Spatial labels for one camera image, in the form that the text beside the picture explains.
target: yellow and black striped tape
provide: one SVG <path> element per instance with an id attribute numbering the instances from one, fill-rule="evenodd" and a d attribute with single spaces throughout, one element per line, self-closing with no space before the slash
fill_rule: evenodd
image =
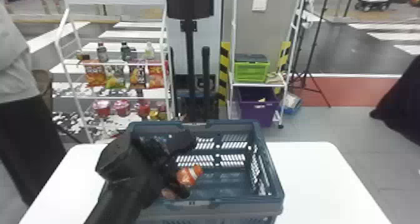
<path id="1" fill-rule="evenodd" d="M 226 106 L 226 98 L 229 91 L 229 52 L 230 42 L 222 42 L 220 47 L 220 70 L 219 70 L 219 106 Z"/>
<path id="2" fill-rule="evenodd" d="M 289 59 L 289 51 L 290 46 L 292 45 L 292 42 L 290 41 L 284 41 L 281 43 L 281 49 L 279 53 L 279 61 L 277 62 L 277 69 L 280 71 L 287 71 L 287 63 Z M 274 94 L 279 94 L 281 88 L 275 88 Z"/>

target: black speaker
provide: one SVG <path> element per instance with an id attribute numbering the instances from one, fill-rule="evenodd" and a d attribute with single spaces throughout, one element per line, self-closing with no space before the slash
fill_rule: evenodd
<path id="1" fill-rule="evenodd" d="M 187 20 L 208 18 L 214 14 L 214 0 L 166 0 L 169 18 Z"/>

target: electrical outlet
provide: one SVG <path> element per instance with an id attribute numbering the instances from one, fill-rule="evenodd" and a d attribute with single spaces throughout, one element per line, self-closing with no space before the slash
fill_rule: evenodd
<path id="1" fill-rule="evenodd" d="M 267 9 L 267 0 L 252 0 L 253 11 L 265 11 Z"/>

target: black pants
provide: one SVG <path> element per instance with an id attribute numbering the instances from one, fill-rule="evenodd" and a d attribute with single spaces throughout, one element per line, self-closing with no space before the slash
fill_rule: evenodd
<path id="1" fill-rule="evenodd" d="M 65 154 L 41 96 L 0 104 L 0 159 L 28 206 Z"/>

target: person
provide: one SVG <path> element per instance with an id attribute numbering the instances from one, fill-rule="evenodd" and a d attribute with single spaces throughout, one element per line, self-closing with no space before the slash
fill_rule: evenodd
<path id="1" fill-rule="evenodd" d="M 0 3 L 0 159 L 28 206 L 65 154 L 26 40 Z"/>

